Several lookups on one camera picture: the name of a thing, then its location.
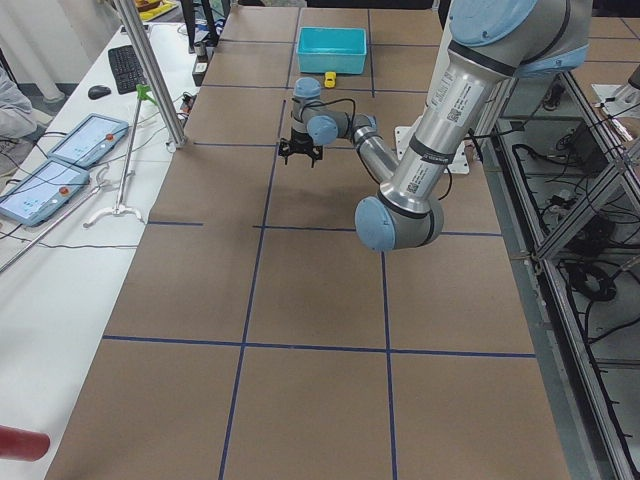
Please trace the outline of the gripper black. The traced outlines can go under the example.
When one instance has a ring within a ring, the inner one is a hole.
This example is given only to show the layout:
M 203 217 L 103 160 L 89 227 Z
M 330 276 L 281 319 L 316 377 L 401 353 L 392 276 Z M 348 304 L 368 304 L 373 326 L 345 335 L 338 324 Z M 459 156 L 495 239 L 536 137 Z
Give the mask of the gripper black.
M 289 140 L 281 138 L 278 144 L 278 156 L 284 159 L 284 164 L 288 164 L 288 159 L 293 154 L 308 154 L 311 159 L 311 167 L 323 159 L 323 147 L 315 146 L 313 139 L 308 133 L 291 131 Z

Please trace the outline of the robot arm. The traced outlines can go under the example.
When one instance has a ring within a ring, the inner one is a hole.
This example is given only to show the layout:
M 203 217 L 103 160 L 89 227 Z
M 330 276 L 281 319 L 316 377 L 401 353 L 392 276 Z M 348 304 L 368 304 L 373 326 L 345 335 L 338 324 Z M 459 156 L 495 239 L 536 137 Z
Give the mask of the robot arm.
M 494 87 L 580 66 L 591 9 L 589 1 L 456 1 L 449 10 L 448 66 L 433 78 L 435 91 L 402 155 L 386 145 L 372 117 L 329 109 L 310 77 L 295 84 L 291 137 L 281 140 L 278 154 L 317 161 L 323 146 L 349 140 L 379 183 L 355 211 L 361 242 L 377 252 L 426 245 L 444 222 L 432 191 Z

